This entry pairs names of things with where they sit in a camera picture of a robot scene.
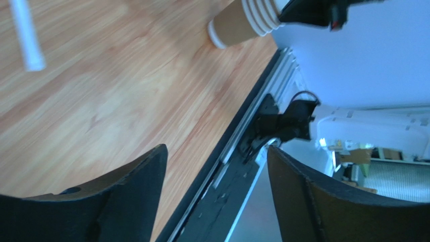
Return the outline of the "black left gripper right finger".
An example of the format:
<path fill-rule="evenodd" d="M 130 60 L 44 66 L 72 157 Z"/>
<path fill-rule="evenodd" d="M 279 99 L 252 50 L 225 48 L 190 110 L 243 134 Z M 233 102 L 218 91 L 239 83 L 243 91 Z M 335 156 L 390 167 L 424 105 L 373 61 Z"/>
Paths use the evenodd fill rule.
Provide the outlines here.
<path fill-rule="evenodd" d="M 268 173 L 283 241 L 429 241 L 429 204 L 337 181 L 277 147 Z"/>

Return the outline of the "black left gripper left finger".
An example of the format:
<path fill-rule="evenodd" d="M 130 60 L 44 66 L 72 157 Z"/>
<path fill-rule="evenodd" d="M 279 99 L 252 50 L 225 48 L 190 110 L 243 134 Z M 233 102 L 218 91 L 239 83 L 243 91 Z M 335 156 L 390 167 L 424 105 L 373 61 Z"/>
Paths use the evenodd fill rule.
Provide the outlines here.
<path fill-rule="evenodd" d="M 160 144 L 57 195 L 1 195 L 1 241 L 150 241 L 167 159 Z"/>

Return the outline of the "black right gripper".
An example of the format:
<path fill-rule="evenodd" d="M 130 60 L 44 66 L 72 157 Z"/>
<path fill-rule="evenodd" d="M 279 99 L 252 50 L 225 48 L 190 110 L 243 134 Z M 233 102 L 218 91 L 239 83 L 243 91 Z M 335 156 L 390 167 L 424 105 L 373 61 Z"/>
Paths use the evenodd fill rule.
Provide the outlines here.
<path fill-rule="evenodd" d="M 279 21 L 338 31 L 348 21 L 350 7 L 380 3 L 379 0 L 291 0 L 279 1 Z"/>

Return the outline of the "stack of paper cups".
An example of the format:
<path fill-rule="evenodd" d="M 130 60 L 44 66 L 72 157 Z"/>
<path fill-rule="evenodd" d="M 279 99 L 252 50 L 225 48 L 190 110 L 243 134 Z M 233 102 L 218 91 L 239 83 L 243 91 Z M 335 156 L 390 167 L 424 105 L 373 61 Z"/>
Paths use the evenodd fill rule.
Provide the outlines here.
<path fill-rule="evenodd" d="M 288 1 L 235 0 L 207 26 L 212 43 L 219 49 L 263 37 L 283 26 L 279 17 Z"/>

